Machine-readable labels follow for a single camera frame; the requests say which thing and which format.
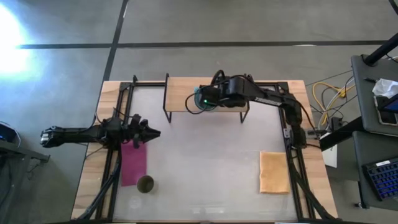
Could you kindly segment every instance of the white paper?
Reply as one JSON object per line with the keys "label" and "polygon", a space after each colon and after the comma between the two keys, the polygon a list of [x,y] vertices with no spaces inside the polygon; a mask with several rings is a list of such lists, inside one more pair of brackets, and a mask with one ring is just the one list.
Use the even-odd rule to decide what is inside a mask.
{"label": "white paper", "polygon": [[337,145],[334,145],[333,147],[323,151],[322,155],[326,166],[337,168]]}
{"label": "white paper", "polygon": [[372,92],[376,96],[385,96],[387,98],[391,98],[398,94],[398,82],[381,78],[374,85]]}

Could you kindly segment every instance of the black metal frame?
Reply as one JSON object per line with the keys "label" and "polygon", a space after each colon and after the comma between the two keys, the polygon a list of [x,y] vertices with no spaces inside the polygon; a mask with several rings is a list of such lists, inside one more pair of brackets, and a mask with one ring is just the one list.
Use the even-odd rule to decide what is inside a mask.
{"label": "black metal frame", "polygon": [[343,127],[333,131],[328,136],[322,138],[319,143],[321,150],[327,150],[334,145],[349,139],[352,137],[354,131],[365,131],[363,128],[362,117],[359,116],[356,119],[350,121],[348,124]]}
{"label": "black metal frame", "polygon": [[[169,77],[169,74],[166,74],[166,80],[164,82],[137,82],[137,78],[134,76],[133,78],[133,82],[122,82],[120,84],[120,89],[119,89],[119,96],[118,96],[118,100],[117,100],[117,105],[116,105],[116,109],[118,111],[120,111],[121,108],[121,104],[123,101],[123,94],[124,91],[129,90],[129,96],[127,98],[127,106],[126,106],[126,110],[125,110],[125,118],[128,118],[129,116],[129,110],[131,107],[131,101],[132,101],[132,93],[135,87],[139,87],[139,86],[146,86],[146,87],[162,87],[164,86],[165,91],[164,91],[164,103],[163,103],[163,110],[165,111],[166,117],[168,119],[169,122],[171,122],[171,114],[170,114],[170,120],[168,117],[168,114],[165,110],[165,96],[167,93],[167,79]],[[287,86],[287,83],[271,83],[271,82],[257,82],[257,84],[259,86],[270,86],[270,87],[274,87],[275,90],[278,90],[280,85],[283,86],[284,89],[286,89],[285,86]],[[279,109],[279,113],[280,113],[280,122],[282,124],[283,128],[286,128],[286,124],[285,124],[285,118],[283,116],[283,111],[282,109]],[[293,159],[292,157],[292,149],[289,147],[289,140],[285,138],[285,150],[287,153],[287,159]],[[112,160],[112,154],[113,154],[113,150],[108,150],[108,155],[106,157],[106,162],[105,162],[105,169],[104,169],[104,176],[103,176],[103,180],[108,178],[109,175],[109,170],[110,170],[110,164],[111,164],[111,160]],[[308,179],[307,179],[307,173],[305,171],[305,165],[304,165],[304,159],[303,159],[303,155],[301,153],[301,151],[297,151],[297,158],[298,158],[298,164],[300,167],[300,175],[303,177],[304,182],[308,185]],[[121,156],[120,153],[118,154],[118,161],[119,163],[121,163]],[[117,195],[117,191],[118,191],[118,181],[119,181],[119,174],[120,172],[116,173],[116,176],[114,178],[113,181],[113,188],[112,188],[112,192],[111,192],[111,200],[109,202],[109,211],[108,211],[108,216],[105,219],[105,221],[109,222],[112,221],[113,219],[113,213],[114,213],[114,206],[116,203],[116,195]],[[296,181],[289,176],[290,178],[290,183],[292,185],[292,193],[293,193],[293,198],[294,198],[294,203],[295,203],[295,208],[296,208],[296,214],[297,214],[297,220],[301,220],[304,218],[303,215],[303,211],[302,211],[302,205],[301,205],[301,201],[300,201],[300,195],[299,195],[299,189],[297,187],[297,183]],[[313,213],[313,207],[309,201],[309,199],[306,197],[306,201],[307,201],[307,208],[308,208],[308,212],[309,212],[309,217],[310,218],[315,218],[315,215]],[[97,212],[96,212],[96,216],[95,218],[97,220],[102,218],[102,209],[103,209],[103,201],[101,202],[101,205],[98,206],[97,208]]]}
{"label": "black metal frame", "polygon": [[[288,86],[287,83],[268,83],[268,82],[257,82],[257,84],[259,86],[271,86],[274,87],[275,90],[279,90],[279,87],[287,90],[288,91]],[[123,101],[123,92],[125,90],[129,90],[129,95],[131,95],[131,97],[128,97],[128,99],[130,99],[129,102],[127,102],[127,107],[126,107],[126,116],[125,119],[128,119],[129,116],[129,110],[131,107],[131,100],[132,100],[132,93],[135,87],[165,87],[166,82],[137,82],[137,78],[134,77],[133,78],[133,82],[123,82],[120,85],[120,92],[119,92],[119,96],[118,96],[118,103],[117,103],[117,109],[121,108],[121,103]],[[292,186],[292,193],[293,193],[293,198],[294,198],[294,204],[295,204],[295,209],[296,209],[296,214],[297,214],[297,222],[298,223],[327,223],[327,224],[332,224],[332,223],[339,223],[339,224],[355,224],[356,222],[344,222],[342,220],[318,220],[315,217],[315,212],[314,212],[314,206],[311,203],[310,197],[312,197],[312,201],[314,202],[314,195],[305,195],[305,199],[306,199],[306,203],[307,203],[307,208],[308,208],[308,216],[309,218],[304,218],[304,214],[303,214],[303,210],[302,210],[302,204],[300,201],[300,194],[299,194],[299,182],[302,185],[306,185],[308,187],[308,179],[307,179],[307,173],[305,170],[305,164],[304,164],[304,159],[303,159],[303,154],[301,152],[301,150],[296,150],[294,148],[291,147],[291,143],[290,143],[290,138],[285,136],[285,131],[284,129],[287,127],[286,126],[286,122],[285,122],[285,118],[284,118],[284,112],[281,108],[279,108],[279,114],[280,114],[280,123],[282,125],[282,135],[284,136],[284,142],[285,142],[285,150],[286,150],[286,157],[288,160],[288,164],[289,164],[289,179],[290,179],[290,183]],[[292,151],[296,151],[296,157],[293,157],[292,155]],[[297,162],[298,162],[298,166],[300,168],[300,173],[297,172],[296,168],[294,166],[292,166],[292,164],[294,164],[294,158],[297,158]],[[105,162],[105,167],[107,168],[107,164],[111,163],[111,156],[107,156],[107,160]],[[109,211],[108,211],[108,216],[106,218],[102,218],[102,210],[98,211],[97,208],[97,214],[100,214],[99,217],[95,220],[70,220],[70,222],[67,223],[112,223],[113,222],[113,213],[114,213],[114,206],[115,206],[115,202],[116,202],[116,195],[117,195],[117,190],[118,190],[118,181],[119,181],[119,175],[120,175],[120,165],[121,164],[121,154],[118,154],[118,158],[116,160],[116,165],[115,165],[115,169],[113,174],[114,174],[114,178],[111,184],[113,184],[112,187],[112,192],[111,192],[111,200],[109,201]],[[102,197],[105,196],[106,190],[103,192],[100,192]]]}

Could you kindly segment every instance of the desk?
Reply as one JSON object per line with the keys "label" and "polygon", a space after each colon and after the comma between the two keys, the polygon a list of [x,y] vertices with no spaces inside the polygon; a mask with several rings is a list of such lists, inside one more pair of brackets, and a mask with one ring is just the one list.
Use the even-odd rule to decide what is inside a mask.
{"label": "desk", "polygon": [[[282,82],[289,83],[290,92],[293,93],[296,99],[303,104],[304,108],[311,116],[310,104],[304,82],[301,80],[289,80]],[[119,86],[120,82],[104,82],[97,110],[100,119],[112,116],[113,107],[116,105],[116,100],[119,93]],[[304,129],[310,129],[310,125],[306,116],[303,117],[302,126]],[[88,146],[87,153],[93,152],[99,147],[99,144],[90,144]],[[321,151],[316,147],[308,147],[303,150],[303,157],[311,190],[314,192],[320,203],[328,210],[328,212],[337,217],[337,211],[333,196],[331,194]],[[101,178],[103,176],[105,160],[106,150],[104,149],[90,156],[90,160],[87,160],[84,163],[71,218],[76,218],[81,215],[98,193],[101,186]],[[302,198],[302,207],[305,210],[307,206],[302,195],[303,194],[300,194]],[[106,216],[107,211],[108,208],[105,206],[103,209],[104,217]]]}
{"label": "desk", "polygon": [[359,171],[359,186],[362,206],[384,208],[398,211],[398,201],[389,198],[379,201],[362,171],[362,166],[378,161],[385,161],[398,156],[398,138],[369,134],[359,131],[353,133],[356,163]]}
{"label": "desk", "polygon": [[372,92],[374,83],[364,80],[364,78],[375,80],[384,78],[398,81],[398,63],[392,60],[380,59],[374,67],[370,67],[363,62],[362,56],[352,56],[351,64],[361,116],[323,138],[320,141],[323,150],[350,138],[353,131],[367,131],[370,133],[398,136],[397,127],[380,124]]}

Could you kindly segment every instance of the yellow cable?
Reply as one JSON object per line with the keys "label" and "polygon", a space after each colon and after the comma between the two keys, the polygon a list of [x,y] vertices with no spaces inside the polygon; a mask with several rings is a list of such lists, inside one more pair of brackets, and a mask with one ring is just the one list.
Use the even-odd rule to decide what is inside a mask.
{"label": "yellow cable", "polygon": [[315,99],[315,101],[318,103],[319,107],[320,107],[323,111],[325,111],[324,107],[322,106],[322,104],[319,102],[317,96],[315,95],[315,87],[316,87],[317,85],[325,85],[325,86],[328,86],[328,87],[330,87],[330,88],[332,88],[332,89],[334,89],[334,90],[336,90],[336,91],[340,91],[340,89],[337,88],[337,87],[332,86],[331,84],[327,84],[327,83],[324,83],[324,82],[318,82],[318,83],[315,83],[314,85],[312,85],[312,96],[313,96],[313,98]]}
{"label": "yellow cable", "polygon": [[[352,86],[348,87],[346,90],[344,90],[344,88],[342,88],[342,91],[341,91],[341,93],[338,95],[338,97],[336,97],[336,98],[331,102],[330,106],[329,106],[326,110],[324,110],[324,111],[330,110],[330,108],[332,108],[333,104],[336,102],[336,100],[337,100],[339,97],[347,97],[347,92],[348,92],[350,89],[352,89],[354,86],[355,86],[355,85],[352,85]],[[328,119],[328,114],[326,114],[326,115],[323,117],[322,125],[324,125],[324,124],[326,123],[326,120],[327,120],[327,119]]]}

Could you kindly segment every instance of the wooden shelf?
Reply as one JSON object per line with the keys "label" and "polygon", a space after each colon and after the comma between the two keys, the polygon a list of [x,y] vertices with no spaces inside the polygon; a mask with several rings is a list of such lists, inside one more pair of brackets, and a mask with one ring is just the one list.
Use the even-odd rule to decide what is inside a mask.
{"label": "wooden shelf", "polygon": [[[168,77],[167,91],[165,99],[165,110],[167,112],[186,112],[185,100],[193,93],[195,87],[199,85],[209,85],[211,78],[185,78],[185,77]],[[194,102],[194,97],[188,100],[188,108],[193,112],[199,112]],[[246,112],[248,106],[242,108],[222,108],[217,107],[211,112]]]}

